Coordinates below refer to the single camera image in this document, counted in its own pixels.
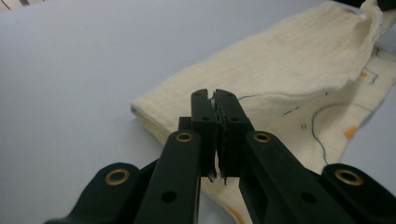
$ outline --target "cream fabric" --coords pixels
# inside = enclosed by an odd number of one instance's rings
[[[190,115],[190,94],[233,92],[256,130],[274,133],[307,168],[340,160],[347,141],[396,81],[396,58],[374,48],[395,22],[375,1],[362,13],[327,2],[283,20],[135,99],[134,114],[162,143]],[[203,190],[250,223],[237,178]]]

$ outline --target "table surface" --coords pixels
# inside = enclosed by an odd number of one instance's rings
[[[0,223],[64,217],[97,171],[161,145],[130,102],[177,71],[323,1],[59,0],[0,14]],[[380,45],[396,52],[392,29]],[[396,90],[342,162],[396,194]],[[231,223],[202,196],[200,223]]]

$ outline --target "gray surface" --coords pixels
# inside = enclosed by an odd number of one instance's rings
[[[65,216],[99,169],[156,159],[161,146],[131,115],[134,98],[320,2],[59,0],[0,14],[0,223]],[[396,52],[391,38],[384,45]],[[395,99],[344,158],[393,193]],[[362,151],[380,135],[387,142]],[[200,223],[230,222],[203,198]]]

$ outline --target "cloth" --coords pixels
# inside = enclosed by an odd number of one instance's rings
[[[224,89],[239,99],[256,130],[275,134],[308,169],[338,162],[348,140],[396,82],[396,57],[375,48],[395,22],[366,1],[361,13],[327,2],[248,37],[165,80],[132,102],[163,144],[190,115],[190,95]],[[240,223],[251,223],[237,178],[202,189]]]

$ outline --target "dark line on fabric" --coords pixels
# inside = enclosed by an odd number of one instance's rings
[[[241,101],[241,100],[243,100],[243,99],[245,99],[245,98],[251,98],[251,97],[256,97],[256,96],[261,96],[261,94],[258,94],[258,95],[241,96],[241,97],[238,98],[238,101]]]
[[[372,70],[368,69],[367,67],[365,67],[365,69],[375,76],[375,78],[373,78],[373,80],[370,83],[368,83],[369,85],[374,85],[374,83],[375,83],[376,79],[379,77],[379,75],[377,75],[375,72],[373,72]]]
[[[7,4],[3,0],[1,0],[1,2],[8,8],[8,10],[11,10],[11,8],[9,8],[9,6],[7,6]]]
[[[317,110],[314,115],[312,116],[311,119],[311,133],[312,136],[315,138],[315,140],[320,144],[321,148],[322,148],[322,155],[323,155],[323,160],[326,162],[326,164],[329,164],[327,162],[327,155],[326,155],[326,148],[323,146],[323,144],[320,142],[320,140],[318,139],[318,137],[315,135],[315,130],[314,130],[314,126],[315,126],[315,117],[317,116],[317,114],[319,114],[320,112],[322,112],[323,110],[332,108],[332,107],[336,107],[336,106],[345,106],[345,105],[355,105],[357,107],[360,107],[362,109],[368,110],[370,112],[372,112],[371,109],[365,107],[364,105],[359,105],[359,104],[352,104],[352,103],[335,103],[335,104],[331,104],[331,105],[325,105],[322,108],[320,108],[319,110]]]

